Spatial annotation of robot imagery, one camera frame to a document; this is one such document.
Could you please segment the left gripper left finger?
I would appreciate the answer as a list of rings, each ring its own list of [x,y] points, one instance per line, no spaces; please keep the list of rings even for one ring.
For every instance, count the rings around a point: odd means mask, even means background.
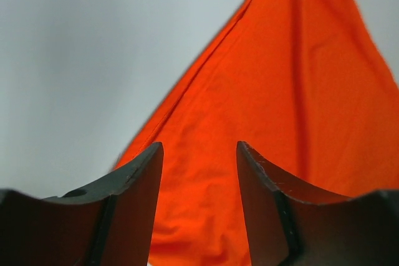
[[[163,167],[154,143],[61,197],[1,190],[2,265],[146,265]]]

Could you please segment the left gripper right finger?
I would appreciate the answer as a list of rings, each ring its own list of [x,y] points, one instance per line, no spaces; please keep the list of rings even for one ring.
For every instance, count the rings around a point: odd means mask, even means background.
[[[346,197],[236,148],[253,265],[397,265],[398,191]]]

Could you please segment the orange t-shirt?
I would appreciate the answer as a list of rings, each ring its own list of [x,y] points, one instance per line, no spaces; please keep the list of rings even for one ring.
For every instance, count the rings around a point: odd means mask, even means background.
[[[398,87],[354,0],[245,0],[122,157],[164,163],[152,265],[249,265],[236,145],[324,189],[398,187]]]

